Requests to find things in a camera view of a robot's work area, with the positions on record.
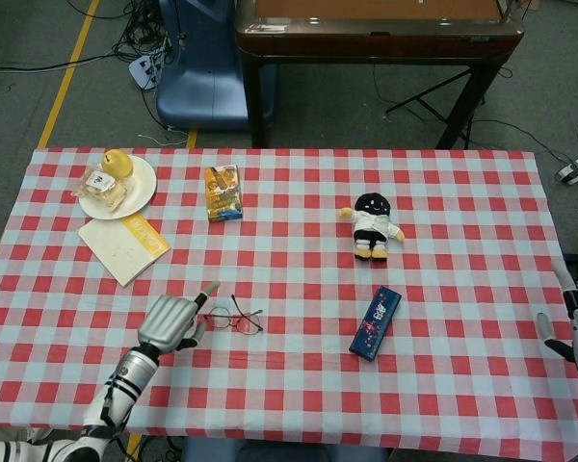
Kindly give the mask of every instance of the blue box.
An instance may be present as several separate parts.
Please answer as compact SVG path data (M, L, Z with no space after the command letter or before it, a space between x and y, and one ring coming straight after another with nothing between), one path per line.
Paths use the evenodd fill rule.
M349 347L351 353L373 361L402 296L380 286Z

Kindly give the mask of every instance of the table leg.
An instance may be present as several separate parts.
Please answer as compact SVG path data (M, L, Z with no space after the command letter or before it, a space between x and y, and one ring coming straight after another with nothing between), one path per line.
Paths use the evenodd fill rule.
M474 65L454 109L447 119L447 127L436 145L437 149L451 149L497 76L502 64Z
M261 96L261 66L253 58L242 58L244 92L249 112L250 142L252 147L267 147L265 125L263 123L263 99Z

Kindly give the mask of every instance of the yellow floor line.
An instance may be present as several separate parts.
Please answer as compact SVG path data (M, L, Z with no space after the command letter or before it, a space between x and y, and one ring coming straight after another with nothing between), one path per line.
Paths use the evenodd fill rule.
M189 138L186 140L186 147L188 149L193 149L197 143L197 128L192 128L189 130Z
M128 437L128 445L126 445L126 452L131 454L135 460L139 460L139 444L142 441L142 435L132 434ZM124 457L124 462L132 462L128 457Z
M81 51L84 48L84 43L86 42L86 37L88 36L88 31L90 30L90 25L92 24L92 16L94 15L94 12L96 12L96 8L98 7L99 2L100 0L92 0L90 3L90 7L87 11L88 15L86 16L86 19L84 19L84 24L81 26L81 31L79 31L79 37L75 43L75 48L73 49L73 53L70 55L71 61L77 61L81 56ZM68 86L70 85L70 80L73 78L74 72L75 66L69 67L65 72L65 76L63 77L60 88L58 89L58 94L54 100L54 105L52 106L49 117L45 122L45 128L43 128L42 134L40 135L39 147L47 147L47 143L49 142L49 137L51 136L51 132L54 129L54 125L56 124L58 114L60 113L62 104L65 102L66 92L68 91Z

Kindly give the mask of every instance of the paper label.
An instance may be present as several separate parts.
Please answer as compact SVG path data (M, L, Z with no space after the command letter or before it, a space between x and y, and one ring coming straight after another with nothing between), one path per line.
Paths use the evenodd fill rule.
M100 170L93 171L88 180L86 180L87 186L92 186L102 193L114 186L114 183L116 183L116 178Z
M144 246L152 258L158 258L169 250L170 245L167 244L167 241L156 232L141 214L133 214L129 217L121 218L120 221Z

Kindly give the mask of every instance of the gray carpet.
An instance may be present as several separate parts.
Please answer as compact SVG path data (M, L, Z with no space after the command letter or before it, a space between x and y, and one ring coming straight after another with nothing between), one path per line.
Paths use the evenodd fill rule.
M76 2L85 9L85 0ZM121 11L101 1L99 14ZM83 17L58 0L0 0L0 65L45 65L69 59ZM94 20L82 57L103 54L118 39L124 20ZM497 78L477 119L500 119L532 132L553 149L578 157L578 5L542 0L529 13L527 33L508 63L511 79ZM272 145L315 147L432 147L439 122L408 111L383 118L389 106L375 92L399 100L454 75L452 67L286 65L280 69L278 114ZM0 74L0 236L32 150L49 114L63 72ZM427 99L449 110L460 84ZM420 116L431 118L419 106ZM333 124L323 120L333 119ZM53 146L154 146L139 138L180 141L148 116L126 64L115 59L79 67L49 141ZM482 145L537 152L539 171L565 252L578 253L578 185L554 181L561 164L528 136L496 123L478 123L472 138ZM202 132L199 146L247 146L246 133ZM398 460L427 460L398 454Z

